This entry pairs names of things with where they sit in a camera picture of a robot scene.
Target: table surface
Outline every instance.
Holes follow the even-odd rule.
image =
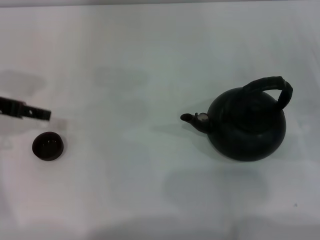
[[[318,240],[320,3],[0,9],[2,240]],[[280,148],[218,154],[180,121],[269,76],[293,86]],[[272,91],[277,97],[278,91]],[[59,133],[60,159],[31,149]]]

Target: kettle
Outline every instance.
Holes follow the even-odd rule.
[[[276,101],[266,90],[281,90]],[[223,155],[238,161],[257,161],[272,154],[286,135],[283,108],[293,88],[281,76],[265,77],[218,96],[207,113],[181,115],[198,131],[208,135]]]

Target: teapot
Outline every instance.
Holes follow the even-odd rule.
[[[267,90],[281,90],[278,101]],[[292,93],[281,76],[265,77],[222,93],[207,113],[185,113],[180,119],[207,134],[215,149],[228,158],[257,161],[272,154],[284,140],[283,109]]]

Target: dark bowl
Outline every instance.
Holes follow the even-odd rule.
[[[59,134],[48,131],[35,138],[32,144],[34,155],[44,161],[52,161],[60,157],[64,151],[64,142]]]

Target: kettle handle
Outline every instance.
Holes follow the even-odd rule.
[[[293,88],[290,83],[285,81],[281,76],[270,76],[254,80],[245,85],[239,92],[239,98],[267,90],[281,90],[278,101],[275,104],[276,110],[284,109],[290,102],[293,93]]]

